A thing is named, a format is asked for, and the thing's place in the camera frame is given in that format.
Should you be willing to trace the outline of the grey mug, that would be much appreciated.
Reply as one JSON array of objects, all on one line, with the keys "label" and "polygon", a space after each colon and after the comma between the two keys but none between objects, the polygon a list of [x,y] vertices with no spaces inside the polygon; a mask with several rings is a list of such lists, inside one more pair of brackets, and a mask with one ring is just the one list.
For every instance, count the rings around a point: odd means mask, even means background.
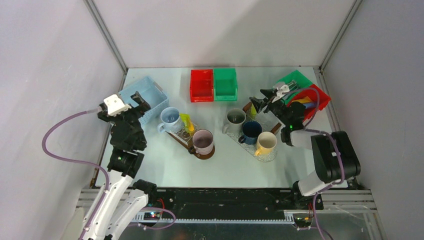
[{"label": "grey mug", "polygon": [[246,121],[246,113],[241,108],[233,108],[229,110],[225,116],[222,127],[223,134],[238,134],[242,130],[242,126]]}]

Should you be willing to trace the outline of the brown ended acrylic rack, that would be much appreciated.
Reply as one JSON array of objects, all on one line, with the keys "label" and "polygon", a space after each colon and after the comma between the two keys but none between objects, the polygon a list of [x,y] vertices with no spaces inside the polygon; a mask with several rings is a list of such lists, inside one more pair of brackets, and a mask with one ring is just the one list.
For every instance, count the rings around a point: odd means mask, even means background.
[{"label": "brown ended acrylic rack", "polygon": [[252,103],[247,103],[242,110],[246,113],[246,120],[247,121],[256,121],[260,123],[262,127],[263,132],[271,132],[275,135],[280,131],[282,128],[282,123],[270,112],[263,113],[260,112],[257,114],[255,119],[252,119],[250,117],[250,108],[252,106]]}]

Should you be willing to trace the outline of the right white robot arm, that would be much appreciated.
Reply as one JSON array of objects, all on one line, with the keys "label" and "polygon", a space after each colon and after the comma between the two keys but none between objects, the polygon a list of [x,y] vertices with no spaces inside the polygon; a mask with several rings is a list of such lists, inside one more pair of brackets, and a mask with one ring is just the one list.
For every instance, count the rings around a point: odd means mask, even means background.
[{"label": "right white robot arm", "polygon": [[251,96],[249,100],[257,113],[271,112],[283,123],[281,141],[290,147],[312,151],[314,170],[295,181],[290,190],[289,199],[295,208],[304,209],[316,203],[319,194],[360,174],[360,162],[345,131],[329,133],[308,128],[308,123],[304,122],[306,106],[300,102],[285,104],[282,101],[291,93],[287,85],[260,92],[264,98]]}]

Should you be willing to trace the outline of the dark blue mug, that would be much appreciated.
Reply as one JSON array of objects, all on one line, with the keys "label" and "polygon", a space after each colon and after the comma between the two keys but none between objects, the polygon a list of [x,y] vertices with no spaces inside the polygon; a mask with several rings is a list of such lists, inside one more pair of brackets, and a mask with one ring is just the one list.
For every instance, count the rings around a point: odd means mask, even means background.
[{"label": "dark blue mug", "polygon": [[257,121],[247,121],[241,128],[241,136],[238,139],[240,144],[255,145],[259,135],[262,133],[262,126]]}]

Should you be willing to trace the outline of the mauve pink mug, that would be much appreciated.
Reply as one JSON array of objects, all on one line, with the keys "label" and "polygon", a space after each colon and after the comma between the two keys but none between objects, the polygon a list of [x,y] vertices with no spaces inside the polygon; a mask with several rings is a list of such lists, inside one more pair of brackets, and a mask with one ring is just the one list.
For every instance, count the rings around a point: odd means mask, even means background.
[{"label": "mauve pink mug", "polygon": [[192,155],[208,155],[212,152],[214,146],[213,134],[209,130],[200,129],[193,134],[192,146],[188,149],[188,152]]}]

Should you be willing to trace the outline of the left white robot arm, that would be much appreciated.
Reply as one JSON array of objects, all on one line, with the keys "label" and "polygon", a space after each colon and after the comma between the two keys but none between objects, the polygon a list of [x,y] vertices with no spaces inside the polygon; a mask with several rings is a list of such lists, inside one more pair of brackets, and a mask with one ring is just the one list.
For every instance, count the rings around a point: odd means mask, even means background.
[{"label": "left white robot arm", "polygon": [[130,191],[125,203],[121,197],[134,180],[144,158],[147,140],[139,119],[151,109],[136,91],[130,97],[136,106],[124,103],[120,94],[113,94],[99,105],[97,117],[112,125],[112,154],[105,171],[105,183],[83,220],[81,240],[117,240],[136,214],[143,208],[153,208],[158,194],[148,183]]}]

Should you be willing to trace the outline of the light blue mug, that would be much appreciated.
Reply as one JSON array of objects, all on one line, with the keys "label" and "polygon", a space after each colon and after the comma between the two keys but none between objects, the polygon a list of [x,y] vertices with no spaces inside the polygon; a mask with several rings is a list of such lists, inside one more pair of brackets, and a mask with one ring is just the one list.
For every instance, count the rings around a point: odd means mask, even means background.
[{"label": "light blue mug", "polygon": [[184,127],[180,112],[175,107],[167,107],[160,114],[161,123],[157,126],[159,133],[177,133]]}]

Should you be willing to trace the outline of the cream yellow mug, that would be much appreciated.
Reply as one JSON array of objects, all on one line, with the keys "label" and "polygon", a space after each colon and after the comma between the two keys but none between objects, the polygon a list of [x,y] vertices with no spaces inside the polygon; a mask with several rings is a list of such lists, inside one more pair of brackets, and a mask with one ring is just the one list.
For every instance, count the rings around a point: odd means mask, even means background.
[{"label": "cream yellow mug", "polygon": [[278,143],[277,137],[274,133],[266,131],[262,132],[256,142],[255,156],[267,155],[273,151]]}]

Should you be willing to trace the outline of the clear acrylic holder rack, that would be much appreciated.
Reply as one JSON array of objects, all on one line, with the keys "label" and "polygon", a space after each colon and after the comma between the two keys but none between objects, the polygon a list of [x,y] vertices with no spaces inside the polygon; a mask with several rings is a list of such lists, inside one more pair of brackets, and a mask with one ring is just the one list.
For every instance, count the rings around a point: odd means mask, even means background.
[{"label": "clear acrylic holder rack", "polygon": [[188,114],[181,114],[180,116],[182,117],[183,128],[178,132],[168,132],[167,134],[188,150],[193,145],[194,133],[200,130],[200,127]]}]

